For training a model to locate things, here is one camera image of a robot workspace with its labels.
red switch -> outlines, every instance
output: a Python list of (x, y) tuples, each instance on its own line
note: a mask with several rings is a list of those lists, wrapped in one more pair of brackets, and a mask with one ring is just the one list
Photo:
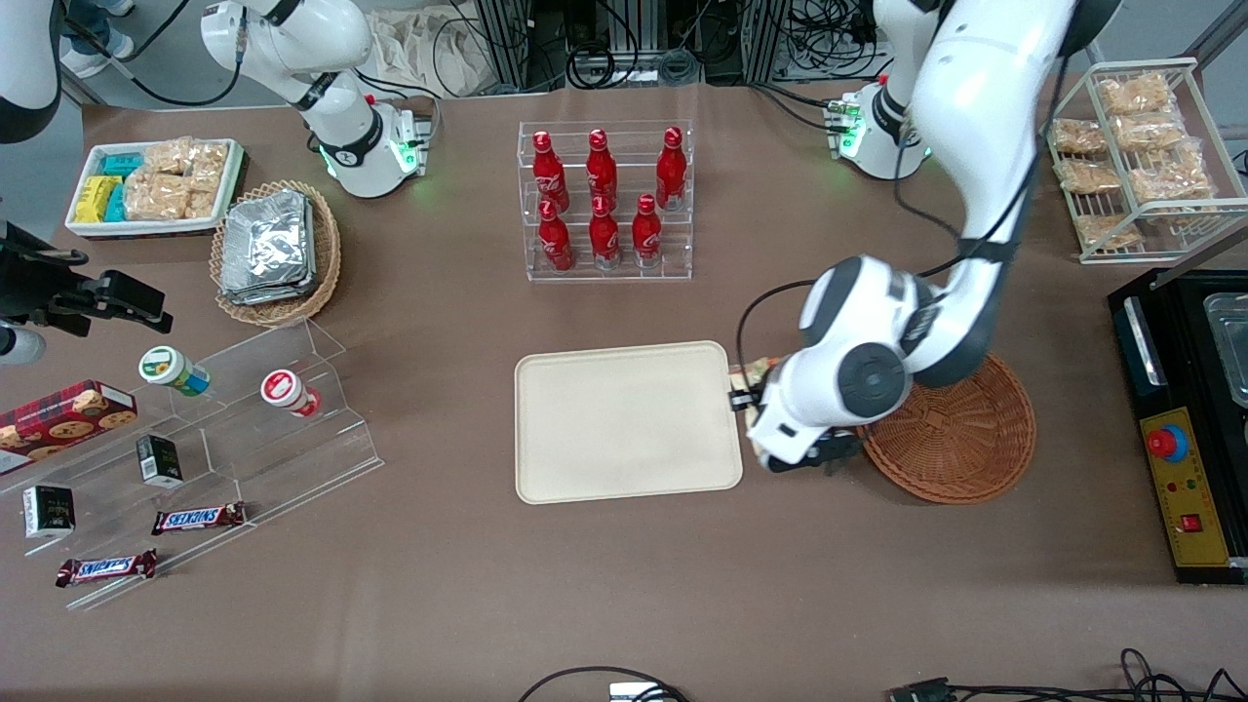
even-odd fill
[(1148, 452), (1163, 461), (1177, 463), (1187, 457), (1187, 435), (1174, 425), (1154, 428), (1144, 437)]

white sneaker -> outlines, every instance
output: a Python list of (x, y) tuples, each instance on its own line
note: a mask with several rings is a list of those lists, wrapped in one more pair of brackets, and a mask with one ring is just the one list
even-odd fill
[[(129, 57), (135, 52), (135, 40), (114, 29), (109, 36), (109, 50), (117, 59)], [(109, 60), (102, 54), (79, 54), (74, 49), (70, 49), (61, 56), (61, 65), (85, 80), (106, 69)]]
[(100, 9), (115, 17), (124, 17), (135, 11), (135, 0), (114, 0), (111, 5), (96, 2)]

wicker basket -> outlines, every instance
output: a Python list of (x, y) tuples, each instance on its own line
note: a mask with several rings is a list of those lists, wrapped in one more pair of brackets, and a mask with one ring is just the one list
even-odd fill
[(907, 492), (973, 505), (1022, 477), (1036, 448), (1036, 415), (1018, 378), (990, 355), (957, 385), (915, 386), (896, 412), (864, 435), (871, 461)]
[[(338, 237), (338, 222), (329, 211), (329, 205), (314, 187), (303, 182), (280, 180), (266, 182), (260, 187), (243, 192), (238, 201), (267, 197), (283, 189), (297, 190), (312, 201), (313, 236), (316, 236), (316, 270), (321, 279), (317, 289), (307, 297), (278, 300), (262, 305), (235, 305), (217, 295), (217, 306), (231, 317), (247, 324), (275, 327), (297, 317), (311, 317), (324, 307), (338, 285), (338, 272), (342, 270), (342, 241)], [(225, 237), (225, 220), (217, 224), (212, 235), (212, 259), (208, 261), (208, 275), (212, 282), (221, 286), (221, 247)]]

small black box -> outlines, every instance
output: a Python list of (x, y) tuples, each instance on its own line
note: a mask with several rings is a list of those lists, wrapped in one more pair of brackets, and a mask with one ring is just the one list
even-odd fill
[(182, 467), (177, 462), (177, 446), (167, 438), (147, 435), (135, 445), (144, 482), (156, 487), (182, 485)]
[(21, 493), (26, 537), (66, 536), (74, 531), (74, 493), (67, 487), (34, 485)]

coca-cola bottle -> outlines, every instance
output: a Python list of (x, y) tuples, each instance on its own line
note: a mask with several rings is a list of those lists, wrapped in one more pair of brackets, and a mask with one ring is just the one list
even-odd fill
[(594, 247), (594, 265), (612, 271), (620, 265), (620, 227), (602, 195), (592, 201), (594, 216), (589, 220), (589, 244)]
[(633, 254), (638, 267), (653, 269), (663, 261), (663, 252), (659, 250), (661, 232), (663, 222), (654, 214), (654, 195), (646, 192), (636, 199), (636, 216), (633, 217)]
[(655, 200), (666, 212), (679, 210), (685, 206), (685, 171), (689, 162), (685, 160), (685, 150), (681, 147), (684, 134), (680, 127), (669, 126), (663, 132), (663, 154), (659, 155), (658, 189)]
[(559, 219), (555, 204), (543, 200), (538, 205), (538, 214), (542, 215), (542, 224), (538, 226), (538, 237), (542, 239), (542, 252), (547, 260), (559, 272), (569, 271), (577, 265), (577, 257), (572, 252), (572, 241), (568, 239), (568, 225)]
[(609, 211), (614, 212), (619, 179), (615, 175), (615, 157), (607, 149), (607, 132), (600, 129), (589, 132), (589, 160), (585, 161), (585, 174), (589, 176), (589, 196), (605, 199)]
[(563, 175), (563, 161), (550, 146), (550, 135), (545, 131), (533, 132), (533, 177), (538, 181), (538, 192), (543, 200), (549, 200), (559, 207), (559, 212), (567, 212), (570, 199), (568, 197), (568, 181)]

